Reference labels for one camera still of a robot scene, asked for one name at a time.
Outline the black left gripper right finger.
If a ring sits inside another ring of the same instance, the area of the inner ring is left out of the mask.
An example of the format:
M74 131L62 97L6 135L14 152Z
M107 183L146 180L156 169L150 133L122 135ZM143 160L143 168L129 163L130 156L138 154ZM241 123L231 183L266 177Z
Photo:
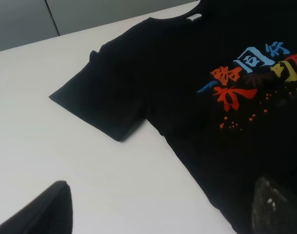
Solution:
M297 234L297 196L260 177L255 184L251 220L254 234Z

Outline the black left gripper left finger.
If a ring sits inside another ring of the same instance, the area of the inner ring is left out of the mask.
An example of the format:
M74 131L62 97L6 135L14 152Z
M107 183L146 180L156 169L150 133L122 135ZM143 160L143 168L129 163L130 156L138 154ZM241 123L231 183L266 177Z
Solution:
M28 205L0 224L0 234L71 234L73 203L70 186L56 181Z

